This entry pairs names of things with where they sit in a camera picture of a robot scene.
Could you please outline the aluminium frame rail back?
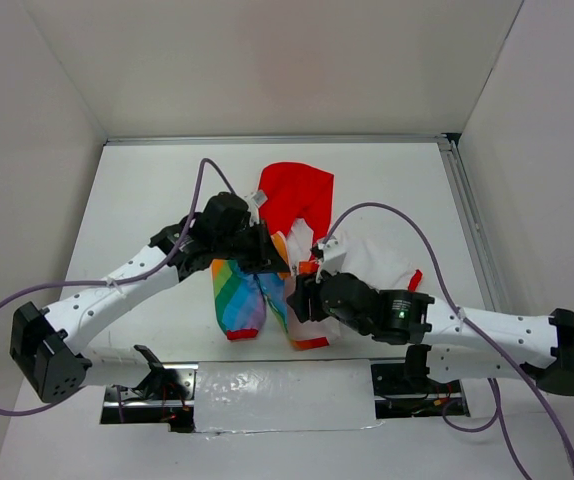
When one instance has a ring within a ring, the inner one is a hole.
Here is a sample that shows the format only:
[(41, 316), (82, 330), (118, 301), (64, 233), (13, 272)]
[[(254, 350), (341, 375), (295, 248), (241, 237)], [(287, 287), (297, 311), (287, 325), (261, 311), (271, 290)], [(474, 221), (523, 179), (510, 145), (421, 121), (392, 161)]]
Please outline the aluminium frame rail back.
[(252, 145), (337, 143), (430, 143), (450, 145), (445, 134), (320, 134), (320, 135), (219, 135), (176, 137), (113, 137), (107, 146), (144, 145)]

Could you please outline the white taped cover board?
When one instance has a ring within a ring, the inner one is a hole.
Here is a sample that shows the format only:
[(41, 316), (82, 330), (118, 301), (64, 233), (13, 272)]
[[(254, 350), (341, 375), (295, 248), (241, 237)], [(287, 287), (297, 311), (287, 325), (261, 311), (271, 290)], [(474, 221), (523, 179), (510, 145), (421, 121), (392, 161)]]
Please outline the white taped cover board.
[(366, 360), (202, 363), (199, 433), (353, 431), (376, 427)]

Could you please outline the aluminium frame rail right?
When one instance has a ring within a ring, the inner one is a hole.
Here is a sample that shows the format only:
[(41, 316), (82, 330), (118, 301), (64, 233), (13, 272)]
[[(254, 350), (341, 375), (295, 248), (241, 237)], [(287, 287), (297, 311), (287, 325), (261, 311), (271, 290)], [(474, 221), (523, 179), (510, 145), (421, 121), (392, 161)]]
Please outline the aluminium frame rail right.
[(473, 262), (483, 303), (488, 309), (503, 309), (503, 291), (498, 272), (489, 250), (474, 193), (458, 150), (458, 133), (441, 134), (437, 144), (458, 211), (467, 248)]

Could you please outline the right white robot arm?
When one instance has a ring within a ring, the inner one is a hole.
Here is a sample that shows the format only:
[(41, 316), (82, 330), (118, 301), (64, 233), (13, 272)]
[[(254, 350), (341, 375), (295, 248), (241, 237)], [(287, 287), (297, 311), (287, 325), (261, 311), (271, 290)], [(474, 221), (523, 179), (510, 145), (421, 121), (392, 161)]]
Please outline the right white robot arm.
[(361, 336), (406, 347), (403, 379), (415, 392), (477, 378), (527, 378), (574, 396), (574, 312), (520, 316), (460, 308), (409, 290), (378, 290), (350, 273), (300, 275), (287, 297), (301, 323), (334, 318)]

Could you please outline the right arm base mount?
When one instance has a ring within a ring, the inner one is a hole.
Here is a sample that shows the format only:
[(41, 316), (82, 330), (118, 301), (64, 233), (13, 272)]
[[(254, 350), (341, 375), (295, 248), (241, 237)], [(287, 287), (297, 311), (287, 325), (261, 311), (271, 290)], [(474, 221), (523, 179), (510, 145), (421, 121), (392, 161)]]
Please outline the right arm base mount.
[(440, 417), (443, 408), (448, 416), (467, 416), (468, 409), (459, 381), (447, 384), (404, 376), (404, 365), (372, 363), (375, 415), (379, 420)]

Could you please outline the rainbow red white jacket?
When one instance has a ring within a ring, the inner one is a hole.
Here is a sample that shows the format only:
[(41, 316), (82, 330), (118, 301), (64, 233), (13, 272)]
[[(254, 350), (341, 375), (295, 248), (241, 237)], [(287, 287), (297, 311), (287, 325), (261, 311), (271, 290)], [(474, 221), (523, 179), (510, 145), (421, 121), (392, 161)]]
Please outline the rainbow red white jacket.
[(255, 338), (273, 315), (293, 348), (327, 347), (341, 337), (340, 324), (329, 318), (301, 323), (287, 297), (298, 273), (313, 273), (311, 248), (331, 225), (334, 175), (294, 162), (265, 167), (253, 211), (266, 221), (274, 244), (291, 268), (289, 274), (248, 275), (232, 260), (216, 260), (211, 276), (217, 324), (232, 342)]

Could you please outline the aluminium frame rail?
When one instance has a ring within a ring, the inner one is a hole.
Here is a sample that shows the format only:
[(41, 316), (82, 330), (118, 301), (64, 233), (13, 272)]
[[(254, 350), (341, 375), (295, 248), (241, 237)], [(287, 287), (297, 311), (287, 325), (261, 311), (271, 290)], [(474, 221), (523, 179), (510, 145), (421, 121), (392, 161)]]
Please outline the aluminium frame rail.
[(489, 250), (474, 193), (458, 150), (458, 133), (441, 134), (437, 144), (458, 211), (467, 248), (473, 262), (483, 303), (488, 309), (503, 309), (503, 291), (498, 272)]
[(430, 143), (450, 145), (445, 134), (320, 134), (320, 135), (219, 135), (176, 137), (113, 137), (107, 146), (144, 145), (252, 145), (337, 143)]

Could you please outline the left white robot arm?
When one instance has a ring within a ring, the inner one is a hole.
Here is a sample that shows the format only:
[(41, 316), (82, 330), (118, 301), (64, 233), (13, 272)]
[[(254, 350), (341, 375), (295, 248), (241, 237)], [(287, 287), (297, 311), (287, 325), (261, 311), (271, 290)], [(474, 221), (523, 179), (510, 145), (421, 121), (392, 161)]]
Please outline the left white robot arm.
[(95, 361), (90, 342), (150, 297), (232, 260), (246, 274), (285, 273), (263, 220), (233, 193), (209, 199), (203, 211), (164, 227), (134, 257), (91, 288), (39, 308), (27, 302), (13, 314), (10, 355), (39, 399), (60, 402), (86, 380)]

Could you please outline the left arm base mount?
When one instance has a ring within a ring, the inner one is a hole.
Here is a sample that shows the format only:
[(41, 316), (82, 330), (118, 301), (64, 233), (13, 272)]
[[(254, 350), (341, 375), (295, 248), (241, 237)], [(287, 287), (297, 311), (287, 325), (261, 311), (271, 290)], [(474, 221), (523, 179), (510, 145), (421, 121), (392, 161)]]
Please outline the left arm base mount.
[(136, 387), (105, 390), (101, 425), (161, 424), (175, 433), (193, 433), (197, 363), (164, 364), (165, 373), (148, 375)]

